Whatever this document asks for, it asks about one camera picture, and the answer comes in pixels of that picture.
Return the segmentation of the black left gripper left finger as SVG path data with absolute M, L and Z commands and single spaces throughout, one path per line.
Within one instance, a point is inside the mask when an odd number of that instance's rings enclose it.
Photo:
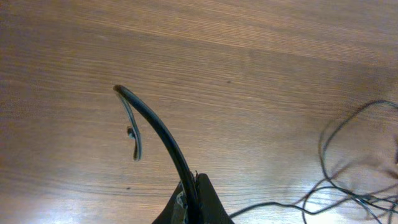
M 184 224 L 188 223 L 187 201 L 181 183 L 174 190 L 170 200 L 152 224 Z

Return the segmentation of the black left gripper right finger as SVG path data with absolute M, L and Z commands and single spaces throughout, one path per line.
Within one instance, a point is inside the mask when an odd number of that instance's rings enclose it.
M 234 224 L 226 213 L 217 193 L 206 174 L 198 174 L 196 190 L 202 224 Z

